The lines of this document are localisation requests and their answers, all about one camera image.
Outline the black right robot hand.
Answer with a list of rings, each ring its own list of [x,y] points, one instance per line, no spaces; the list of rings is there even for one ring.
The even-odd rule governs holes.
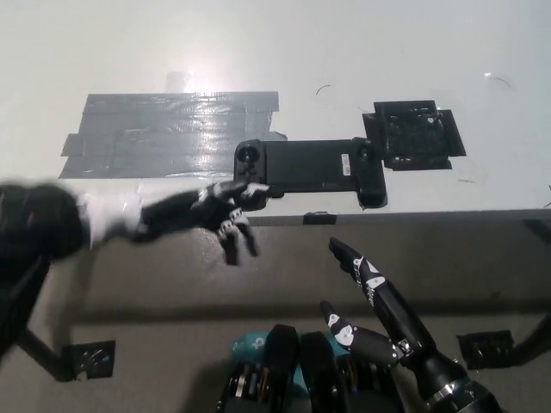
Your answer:
[[[411,370],[437,354],[436,343],[395,285],[365,256],[332,237],[329,249],[341,269],[361,288],[386,334],[357,326],[327,301],[319,308],[337,344],[353,355],[384,367],[402,364]]]

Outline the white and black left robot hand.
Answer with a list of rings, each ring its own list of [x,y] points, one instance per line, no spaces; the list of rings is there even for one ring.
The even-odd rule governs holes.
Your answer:
[[[176,191],[156,200],[128,192],[80,194],[77,206],[91,247],[115,237],[149,243],[165,235],[201,228],[218,238],[226,263],[236,266],[239,236],[245,239],[249,253],[258,255],[245,213],[283,196],[282,191],[269,185],[224,181]]]

